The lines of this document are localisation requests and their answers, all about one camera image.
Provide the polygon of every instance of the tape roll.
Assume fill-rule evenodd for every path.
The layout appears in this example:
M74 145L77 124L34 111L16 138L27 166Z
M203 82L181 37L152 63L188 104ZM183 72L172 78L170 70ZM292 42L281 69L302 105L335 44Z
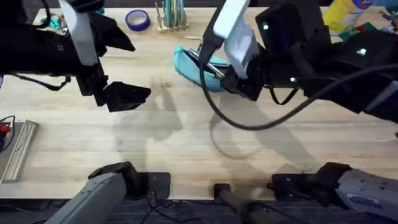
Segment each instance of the tape roll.
M138 24L133 23L133 21L138 20L138 18L143 18L144 21ZM133 31L146 30L150 25L148 13L140 9L133 10L126 15L126 24Z

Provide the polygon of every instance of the teal pouch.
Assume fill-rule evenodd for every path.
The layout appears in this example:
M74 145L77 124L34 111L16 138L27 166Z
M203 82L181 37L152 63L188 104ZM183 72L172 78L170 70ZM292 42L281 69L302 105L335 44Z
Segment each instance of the teal pouch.
M186 79L190 80L194 84L201 86L200 74L198 64L194 61L195 59L188 55L188 51L184 50L182 45L179 45L174 52L174 67L175 70ZM212 56L209 61L216 67L228 68L229 63L225 60ZM209 91L219 92L225 91L221 87L220 81L215 78L215 74L212 72L205 71L206 86Z

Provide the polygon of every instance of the black cable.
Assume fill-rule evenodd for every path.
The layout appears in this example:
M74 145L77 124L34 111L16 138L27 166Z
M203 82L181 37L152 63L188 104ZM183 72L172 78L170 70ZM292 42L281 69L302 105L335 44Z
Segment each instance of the black cable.
M172 205L174 205L174 204L175 204L175 202L171 202L171 203L168 204L168 205L164 205L164 208L169 208L170 206L172 206ZM153 208L150 208L150 210L145 214L144 218L141 220L141 224L144 224L144 223L145 223L145 221L148 219L149 215L150 215L153 211L154 211L154 209L153 209Z
M11 115L11 116L5 117L3 119L0 119L0 122L3 122L3 121L5 121L5 120L7 120L9 118L12 118L12 123L11 123L12 124L12 134L11 134L11 138L8 141L8 143L2 149L0 149L0 152L5 151L11 145L11 143L14 140L14 137L15 137L15 115Z
M288 219L290 219L290 220L294 220L294 221L296 221L297 223L307 224L307 222L305 222L305 221L303 221L303 220L300 220L300 219L298 219L298 218L296 218L296 217L293 217L293 216L288 215L288 214L286 214L286 213L284 213L284 212L281 212L280 210L278 210L278 209L276 209L276 208L273 208L273 207L271 207L270 205L267 205L266 203L260 202L260 201L251 201L251 202L248 202L248 203L246 203L246 204L240 209L239 215L241 216L242 220L247 219L248 213L249 213L253 208L258 207L258 206L260 206L261 208L263 208L264 211L267 212L267 213L269 213L269 210L271 210L271 211L273 211L273 212L275 212L275 213L278 213L279 215L282 215L282 216L285 217L285 218L288 218Z
M276 94L274 92L273 88L269 88L269 93L271 94L272 100L274 100L274 102L277 105L286 105L288 102L290 102L290 100L292 100L292 98L296 95L296 93L299 91L299 89L293 89L287 96L286 99L282 102L279 102L278 97L276 97Z
M28 224L39 224L39 223L45 223L47 220L48 220L48 219L45 219L45 220L39 220L39 221L32 222L32 223L28 223Z
M35 29L44 29L46 27L48 27L51 23L51 12L50 12L50 6L47 3L46 0L41 0L45 9L45 13L46 13L46 18L45 21L40 24L40 25L33 25L33 24L26 24L29 27L35 28Z
M306 99L303 103L298 105L298 107L294 108L292 111L290 111L287 114L283 115L281 118L279 118L277 120L274 120L274 121L271 121L270 123L259 125L259 126L246 126L246 125L243 125L243 124L239 124L239 123L229 119L227 116L225 116L217 108L217 106L214 104L214 101L211 99L211 96L210 96L209 91L208 91L207 86L206 86L206 80L205 80L205 74L204 74L204 63L202 63L202 62L200 64L200 81L201 81L201 87L203 89L203 92L205 94L207 102L209 102L209 104L210 104L211 108L213 109L213 111L221 119L223 119L228 124L230 124L230 125L232 125L232 126L234 126L236 128L239 128L239 129L248 130L248 131L261 131L261 130L269 129L269 128L272 128L272 127L277 126L279 124L282 124L283 122L287 121L288 119L290 119L291 117L296 115L298 112L302 111L308 105L313 103L319 97L321 97L322 95L324 95L328 91L340 86L343 83L346 83L348 81L354 80L356 78L359 78L359 77L362 77L362 76L365 76L365 75L370 75L370 74L375 73L375 72L386 72L386 71L391 71L391 70L398 70L398 64L377 66L377 67L373 67L373 68L367 68L367 69L364 69L364 70L361 70L361 71L358 71L358 72L354 72L351 75L347 75L347 76L345 76L343 78L340 78L339 80L337 80L337 81L331 83L330 85L322 88L316 94L314 94L310 98Z
M17 210L19 212L31 212L31 210L26 210L26 209L23 209L23 208L15 207L13 205L0 205L0 207L12 208L12 209Z
M203 222L202 218L188 218L186 220L176 220L175 218L172 218L164 213L162 213L161 211L159 211L158 209L156 209L156 207L153 207L149 202L148 205L151 209L153 209L153 211L155 211L156 213L158 213L159 215L163 216L164 218L173 221L175 223L187 223L187 222L194 222L194 221L201 221Z
M8 74L8 75L12 75L13 77L20 78L21 80L26 80L26 81L29 81L29 82L33 82L33 83L39 84L39 85L41 85L41 86L44 86L44 87L48 88L48 89L51 90L51 91L59 91L59 90L61 90L67 83L70 83L70 82L71 82L71 78L70 78L70 77L65 77L65 81L63 81L63 82L61 83L61 85L55 86L55 85L51 85L51 84L42 82L42 81L40 81L40 80L36 80L36 79L34 79L34 78L26 77L26 76L23 76L23 75L18 75L18 74L16 74L16 73L10 73L10 74Z

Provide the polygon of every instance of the wooden tabletop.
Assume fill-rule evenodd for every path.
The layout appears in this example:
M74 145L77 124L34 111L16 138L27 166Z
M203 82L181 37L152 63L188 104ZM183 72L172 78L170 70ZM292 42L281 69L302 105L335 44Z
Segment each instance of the wooden tabletop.
M147 103L134 111L109 113L93 97L82 97L75 80L52 92L6 77L0 117L14 114L41 127L20 181L0 184L0 197L71 198L96 168L121 161L131 161L139 171L170 172L170 198L210 198L212 185L220 182L233 184L246 197L271 198L272 192L263 188L272 174L316 172L328 161L398 179L397 126L331 102L317 101L267 131L242 131L220 121L201 88L180 76L173 64L179 44L198 46L199 41L184 36L202 36L214 9L188 8L190 28L169 34L157 33L154 9L145 9L152 20L149 29L130 31L124 23L130 10L106 9L106 15L117 20L137 50L109 48L101 61L111 81L151 88ZM262 10L246 12L253 27ZM370 9L361 20L386 25L377 11ZM44 15L41 10L36 21ZM62 78L42 80L56 84ZM283 97L287 91L277 94ZM305 99L300 92L288 105L277 106L267 91L257 103L227 93L212 97L223 112L244 124L276 119Z

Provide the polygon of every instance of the spray bottle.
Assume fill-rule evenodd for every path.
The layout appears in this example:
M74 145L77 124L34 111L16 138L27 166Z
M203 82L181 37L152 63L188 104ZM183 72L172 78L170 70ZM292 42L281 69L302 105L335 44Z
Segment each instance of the spray bottle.
M363 12L376 0L335 0L323 15L331 35L339 35L355 25Z

